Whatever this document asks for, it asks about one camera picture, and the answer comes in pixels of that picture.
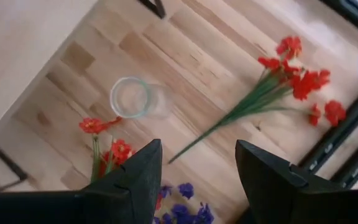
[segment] wooden board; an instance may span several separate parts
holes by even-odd
[[[358,95],[358,30],[319,1],[163,3],[167,18],[160,20],[136,0],[107,0],[18,110],[18,125],[49,145],[31,159],[49,155],[61,164],[20,161],[29,164],[26,169],[35,166],[32,184],[39,182],[38,189],[77,189],[86,183],[91,138],[78,123],[85,116],[115,118],[108,95],[121,77],[137,76],[167,87],[173,93],[172,113],[167,119],[126,120],[102,136],[103,148],[108,148],[111,135],[128,140],[135,149],[160,138],[164,162],[248,93],[262,70],[257,57],[275,55],[277,42],[288,34],[299,35],[305,46],[296,63],[330,69],[332,84],[307,103],[289,99],[285,105],[308,108],[335,98],[349,106]],[[164,165],[163,181],[191,182],[196,195],[187,202],[190,207],[196,210],[200,201],[208,202],[216,223],[232,223],[248,206],[234,161],[236,139],[297,163],[328,128],[326,123],[311,127],[296,113],[250,116],[216,131],[172,165]],[[350,141],[354,144],[346,144],[339,154],[357,147],[358,130]],[[35,153],[30,150],[26,146],[17,155]],[[332,161],[322,175],[329,177],[344,157]],[[56,186],[44,185],[48,178]]]
[[[0,0],[0,129],[98,0]]]

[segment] artificial flower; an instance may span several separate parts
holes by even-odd
[[[292,67],[292,66],[290,66],[288,64],[287,60],[284,60],[282,62],[282,67],[283,67],[284,72],[287,72],[287,73],[297,73],[297,72],[300,72],[302,70],[300,67]]]
[[[172,222],[172,217],[168,213],[165,213],[165,214],[162,215],[162,221],[163,221],[164,224],[172,224],[173,223]]]
[[[178,186],[182,196],[190,199],[194,195],[194,188],[191,183],[185,183]]]
[[[212,215],[208,204],[206,203],[205,207],[202,202],[200,204],[201,208],[198,210],[197,216],[195,218],[195,223],[211,224],[214,220],[214,216]]]
[[[293,87],[293,97],[298,100],[306,100],[309,93],[312,91],[310,76],[308,72],[305,73],[304,77],[301,79],[299,75],[295,75],[291,79],[291,85]]]
[[[325,106],[325,117],[332,126],[337,126],[339,121],[346,118],[346,111],[340,102],[331,100]]]
[[[302,51],[301,40],[299,37],[286,37],[282,39],[280,45],[276,48],[276,52],[282,56],[285,60],[291,60],[294,57],[299,56]]]
[[[108,129],[108,125],[102,123],[101,120],[97,118],[84,118],[80,123],[80,128],[89,134],[99,134]]]
[[[135,154],[135,151],[131,151],[127,154],[127,156],[123,156],[123,157],[116,157],[113,153],[112,158],[111,158],[111,162],[113,162],[113,166],[117,167],[119,165],[123,165],[123,163],[125,161],[127,161],[127,159],[129,159],[133,154]],[[102,161],[100,163],[100,167],[99,167],[99,178],[102,178],[105,175],[107,166],[109,164],[109,159],[110,159],[110,151],[108,152],[104,152],[102,155]]]
[[[161,186],[160,194],[163,198],[165,198],[168,194],[172,195],[172,187],[168,185]]]
[[[122,117],[118,116],[118,117],[116,117],[116,119],[114,119],[114,120],[112,120],[112,121],[109,121],[109,122],[108,122],[108,125],[109,125],[109,126],[112,126],[112,125],[114,125],[114,124],[119,123],[120,121],[122,121]]]
[[[320,72],[315,72],[313,74],[314,78],[314,90],[319,90],[321,87],[329,83],[329,75],[330,71],[326,69],[322,69]]]
[[[161,201],[162,201],[162,195],[158,194],[157,195],[157,203],[155,204],[155,209],[158,210],[161,208]]]
[[[309,115],[309,123],[313,126],[317,126],[320,116],[321,116],[321,111],[317,107],[317,103],[315,103],[311,107],[311,114]]]
[[[272,71],[279,69],[281,66],[281,62],[277,58],[259,57],[258,62],[261,63],[266,68],[271,69]]]
[[[195,216],[189,213],[186,206],[181,204],[175,204],[171,209],[173,217],[176,219],[177,224],[193,223]]]
[[[175,218],[181,217],[181,216],[185,216],[185,215],[189,215],[189,210],[187,209],[187,207],[185,205],[182,204],[174,204],[171,212],[173,214],[173,216]]]
[[[159,217],[154,217],[154,223],[155,224],[161,224],[161,220]]]
[[[113,142],[111,144],[111,150],[114,153],[114,157],[120,162],[127,160],[132,155],[131,145],[126,144],[122,139]]]
[[[97,118],[84,118],[80,123],[80,128],[88,134],[99,134],[100,132],[109,129],[112,125],[120,122],[122,117],[118,116],[115,120],[103,123]]]

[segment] purple flower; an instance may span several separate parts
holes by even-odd
[[[172,217],[168,213],[162,215],[162,220],[164,224],[172,224]]]
[[[171,209],[171,212],[175,218],[189,215],[189,210],[187,209],[187,207],[181,204],[174,204]]]
[[[154,223],[155,224],[160,224],[161,223],[160,218],[159,217],[154,217]]]
[[[168,185],[161,186],[160,194],[163,198],[165,198],[167,195],[172,195],[172,187]]]
[[[177,218],[177,224],[193,224],[195,218],[195,215],[186,215],[184,217]]]
[[[211,213],[211,210],[208,207],[208,204],[201,202],[201,208],[198,210],[197,216],[195,218],[195,224],[210,224],[214,220],[214,216]]]
[[[173,217],[176,219],[177,224],[189,224],[193,223],[195,216],[190,215],[186,206],[181,204],[175,204],[171,209]]]
[[[178,186],[182,196],[190,199],[194,195],[194,188],[191,183],[185,183]]]

